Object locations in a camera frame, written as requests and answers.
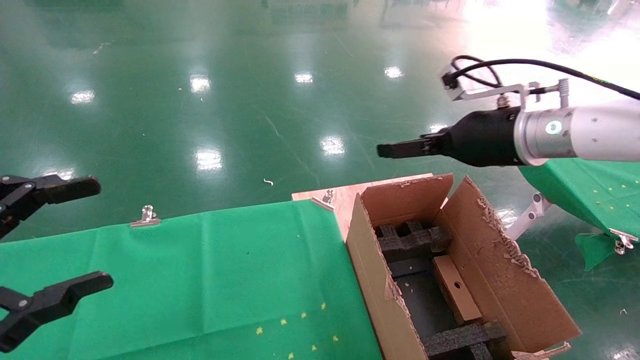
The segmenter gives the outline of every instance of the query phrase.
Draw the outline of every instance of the black cable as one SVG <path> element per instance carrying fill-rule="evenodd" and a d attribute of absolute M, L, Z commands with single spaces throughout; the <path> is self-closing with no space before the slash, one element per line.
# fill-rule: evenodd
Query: black cable
<path fill-rule="evenodd" d="M 456 56 L 455 58 L 453 58 L 451 60 L 451 67 L 456 69 L 457 72 L 461 71 L 460 67 L 457 64 L 458 60 L 471 60 L 471 61 L 475 61 L 477 63 L 485 63 L 486 62 L 486 61 L 484 61 L 482 59 L 476 58 L 475 56 L 458 55 L 458 56 Z M 466 72 L 462 73 L 460 76 L 464 76 L 465 78 L 471 79 L 471 80 L 475 81 L 476 83 L 479 83 L 479 84 L 484 85 L 484 86 L 489 86 L 489 87 L 494 88 L 494 89 L 503 87 L 504 85 L 502 84 L 502 80 L 500 80 L 500 76 L 498 76 L 498 73 L 493 69 L 493 67 L 492 66 L 487 66 L 486 68 L 493 75 L 493 78 L 495 79 L 495 83 L 490 83 L 489 81 L 479 79 L 479 78 L 477 78 L 477 77 L 475 77 L 473 75 L 467 74 Z M 520 93 L 518 90 L 513 90 L 511 92 L 514 92 L 516 94 Z M 547 90 L 545 88 L 535 88 L 535 89 L 529 90 L 529 94 L 531 94 L 531 95 L 545 94 L 545 93 L 547 93 Z"/>
<path fill-rule="evenodd" d="M 464 69 L 458 70 L 456 69 L 455 72 L 452 72 L 450 74 L 447 74 L 443 77 L 443 80 L 445 81 L 446 85 L 452 86 L 452 85 L 457 85 L 457 81 L 456 79 L 459 78 L 460 76 L 465 76 L 465 74 L 467 72 L 476 70 L 476 69 L 481 69 L 483 67 L 492 67 L 494 65 L 505 65 L 505 64 L 527 64 L 527 65 L 536 65 L 536 66 L 540 66 L 540 67 L 546 67 L 548 69 L 552 69 L 552 70 L 556 70 L 559 72 L 564 72 L 565 74 L 571 75 L 571 76 L 575 76 L 576 78 L 579 79 L 583 79 L 586 81 L 589 81 L 590 83 L 594 83 L 597 85 L 600 85 L 604 88 L 607 88 L 609 90 L 613 90 L 615 92 L 618 92 L 622 95 L 625 96 L 629 96 L 635 100 L 640 100 L 640 93 L 639 92 L 635 92 L 631 89 L 619 86 L 619 85 L 615 85 L 612 84 L 608 81 L 604 81 L 598 78 L 594 78 L 593 76 L 589 76 L 583 72 L 571 69 L 569 67 L 566 66 L 562 66 L 562 65 L 558 65 L 555 63 L 550 63 L 547 61 L 542 61 L 542 60 L 532 60 L 532 59 L 501 59 L 501 60 L 490 60 L 490 61 L 483 61 L 481 63 L 477 63 L 477 64 L 473 64 L 470 65 L 468 67 L 465 67 Z M 544 88 L 540 88 L 540 89 L 533 89 L 530 94 L 536 94 L 537 92 L 534 92 L 535 90 L 544 90 Z"/>
<path fill-rule="evenodd" d="M 476 58 L 475 56 L 471 56 L 471 55 L 458 55 L 455 58 L 453 58 L 451 60 L 451 67 L 456 69 L 457 71 L 460 71 L 460 67 L 458 66 L 458 64 L 456 63 L 459 60 L 471 60 L 471 61 L 475 61 L 477 63 L 483 63 L 484 60 Z M 464 76 L 467 79 L 471 79 L 473 81 L 475 81 L 476 83 L 482 84 L 484 86 L 490 86 L 492 88 L 499 88 L 502 87 L 502 81 L 500 80 L 500 76 L 498 76 L 498 73 L 493 69 L 493 67 L 491 66 L 487 66 L 487 68 L 489 69 L 489 71 L 491 72 L 491 74 L 493 75 L 493 78 L 495 79 L 495 83 L 490 83 L 488 81 L 479 79 L 473 75 L 470 74 L 462 74 L 462 76 Z"/>

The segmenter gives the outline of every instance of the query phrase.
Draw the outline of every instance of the wooden board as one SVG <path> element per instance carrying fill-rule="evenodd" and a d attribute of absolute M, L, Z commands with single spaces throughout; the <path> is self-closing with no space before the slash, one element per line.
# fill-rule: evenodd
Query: wooden board
<path fill-rule="evenodd" d="M 409 181 L 409 180 L 421 179 L 423 177 L 431 177 L 431 176 L 433 176 L 433 174 L 405 176 L 405 177 L 397 177 L 395 179 L 373 181 L 371 183 L 354 184 L 354 185 L 347 185 L 347 186 L 340 186 L 337 188 L 333 188 L 334 195 L 333 195 L 332 205 L 335 208 L 333 212 L 335 213 L 335 217 L 338 220 L 338 225 L 340 226 L 340 232 L 342 233 L 342 238 L 343 239 L 347 238 L 347 232 L 349 231 L 349 224 L 351 223 L 351 214 L 353 213 L 353 201 L 355 200 L 357 193 L 362 193 L 366 188 L 373 185 L 397 183 L 399 181 Z M 326 194 L 327 190 L 329 189 L 293 193 L 291 194 L 291 199 L 294 201 L 311 199 L 313 197 L 322 199 Z"/>

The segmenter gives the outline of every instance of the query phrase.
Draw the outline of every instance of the small cardboard box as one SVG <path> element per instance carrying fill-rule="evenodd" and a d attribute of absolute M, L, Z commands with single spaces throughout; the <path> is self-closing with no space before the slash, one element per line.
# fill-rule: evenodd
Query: small cardboard box
<path fill-rule="evenodd" d="M 498 321 L 504 328 L 511 351 L 533 354 L 580 335 L 529 258 L 506 237 L 471 179 L 464 178 L 442 206 L 452 186 L 453 175 L 448 174 L 372 186 L 356 196 L 346 245 L 385 358 L 427 359 L 374 233 L 376 226 L 413 219 L 450 230 L 453 240 L 445 254 L 483 321 Z"/>

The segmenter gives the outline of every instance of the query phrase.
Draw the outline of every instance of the green tablecloth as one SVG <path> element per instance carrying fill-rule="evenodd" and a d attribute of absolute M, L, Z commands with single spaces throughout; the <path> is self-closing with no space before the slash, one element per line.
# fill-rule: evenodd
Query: green tablecloth
<path fill-rule="evenodd" d="M 0 266 L 28 295 L 115 280 L 7 360 L 381 359 L 335 217 L 310 201 L 0 243 Z"/>
<path fill-rule="evenodd" d="M 586 270 L 614 252 L 610 228 L 640 237 L 640 164 L 556 159 L 520 172 L 550 202 L 604 232 L 576 236 Z"/>

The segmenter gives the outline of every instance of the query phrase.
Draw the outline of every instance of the green floor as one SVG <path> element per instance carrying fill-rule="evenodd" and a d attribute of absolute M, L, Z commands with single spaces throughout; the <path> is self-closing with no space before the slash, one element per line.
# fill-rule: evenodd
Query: green floor
<path fill-rule="evenodd" d="M 637 89 L 638 34 L 630 0 L 5 0 L 0 172 L 103 186 L 7 240 L 130 222 L 145 204 L 168 218 L 425 172 L 470 174 L 509 220 L 534 191 L 517 169 L 383 160 L 375 145 L 492 106 L 446 98 L 436 75 L 454 55 L 558 61 Z M 612 96 L 572 87 L 575 103 Z M 558 359 L 636 359 L 637 252 L 585 273 L 573 237 L 589 231 L 552 208 L 520 240 L 584 331 Z"/>

